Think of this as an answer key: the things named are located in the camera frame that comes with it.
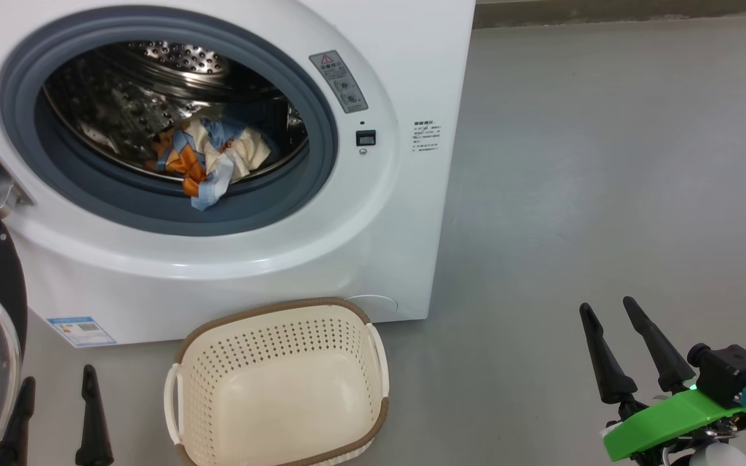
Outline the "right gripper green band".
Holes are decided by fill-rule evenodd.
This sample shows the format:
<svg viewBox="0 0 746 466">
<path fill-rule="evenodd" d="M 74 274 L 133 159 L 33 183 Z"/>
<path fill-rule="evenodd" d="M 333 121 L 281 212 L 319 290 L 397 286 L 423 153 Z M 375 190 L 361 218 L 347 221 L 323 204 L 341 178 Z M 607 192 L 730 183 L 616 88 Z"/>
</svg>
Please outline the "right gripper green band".
<svg viewBox="0 0 746 466">
<path fill-rule="evenodd" d="M 637 465 L 663 465 L 664 449 L 675 448 L 681 438 L 693 440 L 699 431 L 714 423 L 729 421 L 734 425 L 746 416 L 742 407 L 725 409 L 699 390 L 690 390 L 686 383 L 695 377 L 695 372 L 663 331 L 633 297 L 624 297 L 624 309 L 634 330 L 644 339 L 658 372 L 660 389 L 675 395 L 655 405 L 637 401 L 633 396 L 637 385 L 613 356 L 592 307 L 587 303 L 580 305 L 578 312 L 599 397 L 604 404 L 618 404 L 619 422 L 603 436 L 612 462 L 631 460 Z"/>
</svg>

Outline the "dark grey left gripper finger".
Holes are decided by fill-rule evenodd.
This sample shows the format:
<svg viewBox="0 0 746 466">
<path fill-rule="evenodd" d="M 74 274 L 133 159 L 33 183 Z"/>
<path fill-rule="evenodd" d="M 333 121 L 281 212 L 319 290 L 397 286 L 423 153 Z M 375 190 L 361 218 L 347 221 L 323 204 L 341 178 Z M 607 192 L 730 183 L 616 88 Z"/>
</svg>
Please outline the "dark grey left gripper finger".
<svg viewBox="0 0 746 466">
<path fill-rule="evenodd" d="M 24 378 L 0 441 L 0 465 L 27 465 L 29 423 L 34 413 L 35 396 L 35 378 Z"/>
<path fill-rule="evenodd" d="M 85 401 L 85 415 L 80 448 L 75 453 L 75 464 L 112 465 L 115 455 L 107 431 L 98 375 L 91 364 L 85 365 L 83 369 L 81 398 Z"/>
</svg>

